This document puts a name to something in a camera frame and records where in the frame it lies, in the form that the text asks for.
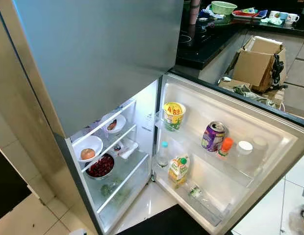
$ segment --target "green basket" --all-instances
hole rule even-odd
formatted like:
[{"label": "green basket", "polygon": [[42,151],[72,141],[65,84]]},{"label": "green basket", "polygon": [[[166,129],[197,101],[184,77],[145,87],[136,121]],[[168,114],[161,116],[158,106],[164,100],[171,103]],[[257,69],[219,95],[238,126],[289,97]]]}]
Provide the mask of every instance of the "green basket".
[{"label": "green basket", "polygon": [[212,11],[215,14],[220,15],[230,15],[233,10],[237,8],[237,5],[225,2],[225,1],[213,1],[212,2]]}]

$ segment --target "white mug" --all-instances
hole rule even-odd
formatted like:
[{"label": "white mug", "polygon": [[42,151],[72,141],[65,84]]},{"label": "white mug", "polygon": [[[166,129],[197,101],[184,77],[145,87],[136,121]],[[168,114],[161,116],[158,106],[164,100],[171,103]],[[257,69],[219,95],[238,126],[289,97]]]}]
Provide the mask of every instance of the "white mug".
[{"label": "white mug", "polygon": [[279,18],[279,14],[280,12],[279,11],[271,11],[270,12],[270,15],[269,15],[269,18]]},{"label": "white mug", "polygon": [[299,15],[288,13],[288,16],[285,20],[285,24],[292,24],[293,22],[297,22],[299,20]]}]

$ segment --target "yogurt cup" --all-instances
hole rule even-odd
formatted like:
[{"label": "yogurt cup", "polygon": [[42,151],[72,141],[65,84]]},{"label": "yogurt cup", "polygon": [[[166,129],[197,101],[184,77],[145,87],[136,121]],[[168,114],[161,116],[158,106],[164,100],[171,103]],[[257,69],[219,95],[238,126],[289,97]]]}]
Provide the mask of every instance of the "yogurt cup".
[{"label": "yogurt cup", "polygon": [[[168,107],[178,107],[179,111],[176,112],[176,110],[170,110]],[[168,102],[164,104],[163,106],[164,110],[164,121],[165,121],[165,127],[169,131],[175,131],[179,130],[180,124],[183,119],[183,115],[186,112],[186,107],[183,104],[177,103],[177,102]]]}]

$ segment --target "orange bottle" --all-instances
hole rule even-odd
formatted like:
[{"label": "orange bottle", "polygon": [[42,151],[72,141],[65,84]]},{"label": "orange bottle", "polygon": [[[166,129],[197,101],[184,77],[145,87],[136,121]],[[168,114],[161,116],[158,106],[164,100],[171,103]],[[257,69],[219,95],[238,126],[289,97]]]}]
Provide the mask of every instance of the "orange bottle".
[{"label": "orange bottle", "polygon": [[219,159],[221,160],[227,159],[228,151],[231,149],[233,143],[234,141],[232,140],[232,138],[229,137],[225,138],[221,148],[216,152],[216,155],[218,156]]}]

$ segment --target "orange bottle cap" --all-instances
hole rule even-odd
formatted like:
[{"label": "orange bottle cap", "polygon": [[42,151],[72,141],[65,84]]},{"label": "orange bottle cap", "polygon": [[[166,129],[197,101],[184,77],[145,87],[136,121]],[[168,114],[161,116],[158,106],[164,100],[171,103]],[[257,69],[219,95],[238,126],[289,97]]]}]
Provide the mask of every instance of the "orange bottle cap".
[{"label": "orange bottle cap", "polygon": [[229,151],[230,148],[232,147],[232,144],[234,143],[234,141],[232,140],[232,138],[225,138],[225,140],[222,143],[222,150],[223,151]]}]

